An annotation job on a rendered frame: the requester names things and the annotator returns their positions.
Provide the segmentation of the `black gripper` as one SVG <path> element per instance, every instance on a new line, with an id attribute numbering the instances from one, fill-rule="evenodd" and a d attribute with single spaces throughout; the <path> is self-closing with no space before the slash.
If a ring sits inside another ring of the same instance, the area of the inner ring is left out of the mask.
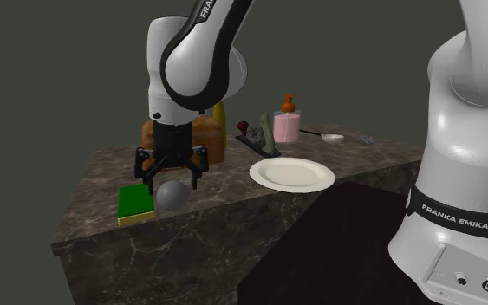
<path id="1" fill-rule="evenodd" d="M 166 167 L 185 166 L 192 172 L 191 186 L 197 189 L 198 180 L 209 171 L 208 150 L 204 145 L 192 147 L 192 123 L 184 125 L 166 125 L 153 123 L 153 149 L 138 147 L 134 157 L 134 176 L 140 178 L 153 195 L 153 177 Z M 200 158 L 198 165 L 192 162 L 192 156 Z M 153 158 L 154 162 L 146 169 L 143 164 Z"/>

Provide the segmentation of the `grey round ball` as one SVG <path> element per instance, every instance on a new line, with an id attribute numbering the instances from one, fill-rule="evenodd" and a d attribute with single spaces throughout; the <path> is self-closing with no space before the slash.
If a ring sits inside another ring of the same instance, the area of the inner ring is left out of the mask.
<path id="1" fill-rule="evenodd" d="M 158 206 L 168 211 L 180 210 L 185 206 L 191 192 L 189 185 L 175 180 L 167 181 L 157 191 Z"/>

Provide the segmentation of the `brown bread loaf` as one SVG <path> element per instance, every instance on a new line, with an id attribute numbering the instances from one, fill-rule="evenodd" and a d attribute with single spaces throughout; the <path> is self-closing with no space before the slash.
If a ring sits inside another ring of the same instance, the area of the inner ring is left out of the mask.
<path id="1" fill-rule="evenodd" d="M 141 128 L 141 146 L 153 149 L 153 120 L 148 120 Z M 209 116 L 199 116 L 192 122 L 192 147 L 204 145 L 208 150 L 209 165 L 224 162 L 224 145 L 221 127 Z"/>

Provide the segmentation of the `green and yellow sponge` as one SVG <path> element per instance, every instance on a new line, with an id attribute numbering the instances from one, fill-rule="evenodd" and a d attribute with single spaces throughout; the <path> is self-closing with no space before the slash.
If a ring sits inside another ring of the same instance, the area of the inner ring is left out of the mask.
<path id="1" fill-rule="evenodd" d="M 118 225 L 134 224 L 156 216 L 153 197 L 148 186 L 143 184 L 122 186 L 119 192 Z"/>

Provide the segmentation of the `yellow bottle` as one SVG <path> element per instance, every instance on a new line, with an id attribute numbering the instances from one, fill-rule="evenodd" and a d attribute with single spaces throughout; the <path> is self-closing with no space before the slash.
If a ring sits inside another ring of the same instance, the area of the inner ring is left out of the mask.
<path id="1" fill-rule="evenodd" d="M 222 101 L 218 102 L 214 106 L 213 119 L 216 120 L 221 127 L 223 145 L 224 147 L 226 147 L 226 121 L 225 121 L 224 103 Z"/>

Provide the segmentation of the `black tray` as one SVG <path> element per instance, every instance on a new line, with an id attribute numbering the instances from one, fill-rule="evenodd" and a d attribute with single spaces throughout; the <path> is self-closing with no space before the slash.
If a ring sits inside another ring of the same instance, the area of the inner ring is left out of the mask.
<path id="1" fill-rule="evenodd" d="M 239 140 L 240 142 L 242 142 L 243 144 L 245 144 L 246 146 L 248 146 L 251 150 L 253 150 L 254 152 L 258 153 L 259 155 L 261 155 L 264 158 L 276 158 L 276 157 L 280 157 L 281 156 L 281 153 L 277 149 L 274 149 L 274 152 L 272 154 L 266 153 L 263 150 L 262 147 L 259 147 L 259 146 L 255 145 L 255 144 L 253 144 L 244 135 L 238 135 L 238 136 L 236 136 L 236 139 Z"/>

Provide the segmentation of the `grey lumpy figure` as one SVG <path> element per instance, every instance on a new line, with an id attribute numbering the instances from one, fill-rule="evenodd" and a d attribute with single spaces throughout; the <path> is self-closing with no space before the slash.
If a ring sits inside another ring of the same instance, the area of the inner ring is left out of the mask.
<path id="1" fill-rule="evenodd" d="M 265 145 L 264 130 L 261 127 L 250 127 L 246 138 L 255 146 Z"/>

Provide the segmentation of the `tall grey-green curved figure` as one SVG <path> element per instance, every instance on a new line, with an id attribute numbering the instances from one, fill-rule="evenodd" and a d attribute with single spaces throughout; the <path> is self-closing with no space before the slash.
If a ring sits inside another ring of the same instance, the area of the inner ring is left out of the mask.
<path id="1" fill-rule="evenodd" d="M 268 155 L 273 155 L 276 149 L 275 149 L 273 132 L 270 126 L 269 114 L 268 113 L 262 114 L 260 117 L 260 122 L 261 122 L 262 129 L 264 131 L 264 140 L 265 140 L 263 151 Z"/>

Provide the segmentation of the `pink soap dispenser, orange pump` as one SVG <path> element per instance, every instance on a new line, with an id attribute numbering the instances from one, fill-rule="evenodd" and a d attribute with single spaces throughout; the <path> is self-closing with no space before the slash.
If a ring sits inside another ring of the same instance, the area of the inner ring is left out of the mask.
<path id="1" fill-rule="evenodd" d="M 281 109 L 273 114 L 273 136 L 276 143 L 290 143 L 299 140 L 302 114 L 293 103 L 294 97 L 294 94 L 286 94 Z"/>

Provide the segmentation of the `white plate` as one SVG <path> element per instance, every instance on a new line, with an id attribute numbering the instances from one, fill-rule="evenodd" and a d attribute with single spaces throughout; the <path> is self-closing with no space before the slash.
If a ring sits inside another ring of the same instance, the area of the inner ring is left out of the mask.
<path id="1" fill-rule="evenodd" d="M 263 159 L 252 165 L 250 177 L 258 184 L 287 193 L 312 193 L 328 189 L 334 173 L 325 165 L 299 158 Z"/>

